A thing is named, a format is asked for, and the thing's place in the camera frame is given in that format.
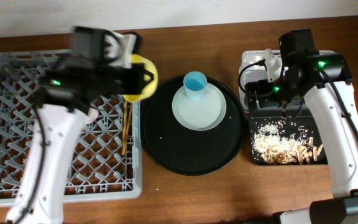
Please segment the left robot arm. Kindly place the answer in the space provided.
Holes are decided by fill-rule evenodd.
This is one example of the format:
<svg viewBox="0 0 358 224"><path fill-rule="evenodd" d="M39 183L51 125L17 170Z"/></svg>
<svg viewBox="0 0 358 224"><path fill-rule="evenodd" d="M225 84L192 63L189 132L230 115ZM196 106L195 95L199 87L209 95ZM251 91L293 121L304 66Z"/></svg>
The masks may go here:
<svg viewBox="0 0 358 224"><path fill-rule="evenodd" d="M139 54L136 32L76 26L70 51L39 78L30 151L7 223L62 223L63 196L92 102L121 95L135 103L153 95L158 73Z"/></svg>

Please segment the pink cup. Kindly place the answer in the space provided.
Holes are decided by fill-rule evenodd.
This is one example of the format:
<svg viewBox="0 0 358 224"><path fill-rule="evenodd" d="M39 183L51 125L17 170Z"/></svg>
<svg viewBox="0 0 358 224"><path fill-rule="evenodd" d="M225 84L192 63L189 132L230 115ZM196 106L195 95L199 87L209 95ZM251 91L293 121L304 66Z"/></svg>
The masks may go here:
<svg viewBox="0 0 358 224"><path fill-rule="evenodd" d="M99 115L99 110L94 109L94 108L90 108L90 109L88 110L88 115L87 115L86 124L90 124L90 123L92 123L93 121L95 121L96 118L98 117L98 115Z"/></svg>

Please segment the grey plate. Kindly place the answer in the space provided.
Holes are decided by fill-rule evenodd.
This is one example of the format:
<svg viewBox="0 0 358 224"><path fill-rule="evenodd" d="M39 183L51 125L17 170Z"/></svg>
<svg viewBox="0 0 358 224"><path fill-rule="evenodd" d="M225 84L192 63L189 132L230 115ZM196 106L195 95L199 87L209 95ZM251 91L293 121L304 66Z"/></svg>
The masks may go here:
<svg viewBox="0 0 358 224"><path fill-rule="evenodd" d="M174 94L172 111L175 119L184 127L194 131L206 131L216 127L226 115L226 99L222 91L207 83L203 96L198 100L187 97L182 86Z"/></svg>

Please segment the wooden chopstick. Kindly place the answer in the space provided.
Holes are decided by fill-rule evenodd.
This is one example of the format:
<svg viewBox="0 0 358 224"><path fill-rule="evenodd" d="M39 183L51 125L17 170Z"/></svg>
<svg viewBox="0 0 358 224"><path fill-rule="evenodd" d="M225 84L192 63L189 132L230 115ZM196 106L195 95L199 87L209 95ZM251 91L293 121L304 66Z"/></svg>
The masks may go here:
<svg viewBox="0 0 358 224"><path fill-rule="evenodd" d="M122 132L122 152L121 155L124 156L126 153L126 145L127 145L127 140L126 140L126 126L127 126L127 107L128 107L128 101L125 100L124 102L124 119L123 119L123 132Z"/></svg>
<svg viewBox="0 0 358 224"><path fill-rule="evenodd" d="M129 104L129 112L127 113L127 119L126 119L126 123L125 123L125 130L124 130L124 136L123 136L123 140L124 140L124 150L126 150L127 148L127 140L128 140L128 135L129 135L129 128L131 125L131 119L132 119L132 109L133 109L133 105L132 103Z"/></svg>

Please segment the light blue cup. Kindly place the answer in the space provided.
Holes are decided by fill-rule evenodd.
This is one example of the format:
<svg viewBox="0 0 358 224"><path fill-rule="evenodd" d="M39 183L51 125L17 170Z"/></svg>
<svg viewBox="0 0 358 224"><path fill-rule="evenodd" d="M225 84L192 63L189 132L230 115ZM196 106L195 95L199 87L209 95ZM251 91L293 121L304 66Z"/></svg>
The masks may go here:
<svg viewBox="0 0 358 224"><path fill-rule="evenodd" d="M189 72L183 79L183 85L185 87L185 93L189 99L199 100L204 94L207 78L201 72Z"/></svg>

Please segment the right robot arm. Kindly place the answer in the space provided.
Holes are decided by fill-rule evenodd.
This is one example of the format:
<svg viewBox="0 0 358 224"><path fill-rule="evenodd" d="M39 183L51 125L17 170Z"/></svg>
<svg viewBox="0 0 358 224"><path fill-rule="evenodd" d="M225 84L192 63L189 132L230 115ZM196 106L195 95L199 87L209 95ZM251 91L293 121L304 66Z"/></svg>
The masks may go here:
<svg viewBox="0 0 358 224"><path fill-rule="evenodd" d="M307 107L319 131L333 197L309 207L274 213L270 223L358 223L358 113L352 75L343 55L322 54L309 29L292 30L279 40L280 54L266 50L257 65L267 76L250 82L252 65L242 66L239 89L249 112L264 100L285 109Z"/></svg>

